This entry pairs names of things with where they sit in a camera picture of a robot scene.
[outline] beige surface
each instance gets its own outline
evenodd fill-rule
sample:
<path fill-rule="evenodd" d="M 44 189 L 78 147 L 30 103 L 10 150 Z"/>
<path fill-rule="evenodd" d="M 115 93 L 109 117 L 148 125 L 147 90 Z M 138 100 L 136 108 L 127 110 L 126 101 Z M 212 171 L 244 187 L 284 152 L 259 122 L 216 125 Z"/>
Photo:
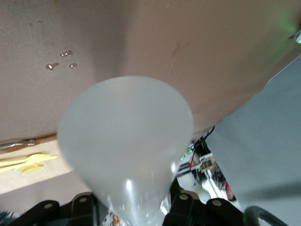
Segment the beige surface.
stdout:
<path fill-rule="evenodd" d="M 300 12 L 299 0 L 0 1 L 0 142 L 56 133 L 77 95 L 123 75 L 175 87 L 200 133 L 301 53 L 288 39 Z"/>
<path fill-rule="evenodd" d="M 44 142 L 45 143 L 41 143 L 39 145 L 0 155 L 0 161 L 4 159 L 27 157 L 33 153 L 58 155 L 56 159 L 40 162 L 39 164 L 44 165 L 44 168 L 38 172 L 22 175 L 19 172 L 10 170 L 0 173 L 0 194 L 7 193 L 24 186 L 32 185 L 43 180 L 54 178 L 72 171 L 72 168 L 60 156 L 57 141 L 52 140 L 47 142 L 47 140 L 44 140 Z"/>

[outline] black cable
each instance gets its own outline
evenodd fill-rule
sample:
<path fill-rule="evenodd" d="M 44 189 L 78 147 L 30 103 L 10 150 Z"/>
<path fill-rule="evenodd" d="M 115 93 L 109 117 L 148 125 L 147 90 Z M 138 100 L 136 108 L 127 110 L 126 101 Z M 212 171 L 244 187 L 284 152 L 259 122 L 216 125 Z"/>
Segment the black cable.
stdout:
<path fill-rule="evenodd" d="M 214 129 L 215 129 L 215 126 L 212 127 L 212 129 L 210 130 L 210 132 L 209 132 L 209 131 L 207 132 L 207 135 L 206 135 L 205 137 L 201 137 L 201 138 L 195 143 L 194 148 L 193 148 L 193 155 L 192 155 L 192 159 L 191 159 L 190 170 L 191 170 L 191 168 L 192 168 L 192 163 L 193 163 L 194 154 L 196 153 L 196 149 L 197 149 L 197 147 L 198 147 L 199 145 L 201 145 L 202 148 L 203 148 L 206 152 L 210 153 L 209 148 L 208 148 L 208 146 L 207 146 L 205 140 L 207 139 L 207 137 L 208 137 L 210 134 L 212 134 L 212 132 L 214 131 Z"/>

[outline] yellow plastic spoon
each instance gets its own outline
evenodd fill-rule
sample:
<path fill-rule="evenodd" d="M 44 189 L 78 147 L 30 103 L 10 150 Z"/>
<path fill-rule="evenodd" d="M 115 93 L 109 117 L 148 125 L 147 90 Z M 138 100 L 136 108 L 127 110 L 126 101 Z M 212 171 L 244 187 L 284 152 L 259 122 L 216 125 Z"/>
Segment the yellow plastic spoon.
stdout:
<path fill-rule="evenodd" d="M 53 159 L 56 157 L 57 157 L 57 155 L 51 156 L 49 154 L 36 153 L 36 154 L 32 154 L 32 155 L 28 156 L 27 158 L 23 158 L 23 159 L 9 159 L 9 160 L 0 161 L 0 167 L 9 166 L 9 165 L 18 164 L 18 163 L 25 163 L 30 160 L 46 161 L 46 160 L 50 160 L 50 159 Z"/>
<path fill-rule="evenodd" d="M 38 163 L 40 161 L 47 161 L 47 160 L 51 160 L 51 159 L 55 159 L 57 158 L 57 155 L 46 155 L 46 156 L 40 156 L 39 158 L 33 158 L 33 159 L 29 159 L 23 163 L 20 164 L 14 164 L 14 165 L 9 165 L 9 166 L 4 166 L 0 168 L 0 173 L 4 172 L 4 171 L 8 171 L 8 170 L 13 170 L 15 168 L 19 168 L 19 167 L 23 167 L 23 166 L 28 166 L 31 164 L 35 164 Z"/>

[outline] gray wall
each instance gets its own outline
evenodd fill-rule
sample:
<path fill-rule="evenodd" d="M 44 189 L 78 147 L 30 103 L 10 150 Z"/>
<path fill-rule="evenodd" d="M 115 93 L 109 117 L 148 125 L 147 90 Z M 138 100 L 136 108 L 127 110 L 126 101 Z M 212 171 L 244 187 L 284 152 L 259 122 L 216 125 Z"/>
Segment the gray wall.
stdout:
<path fill-rule="evenodd" d="M 208 146 L 246 208 L 301 221 L 301 57 L 216 126 Z"/>

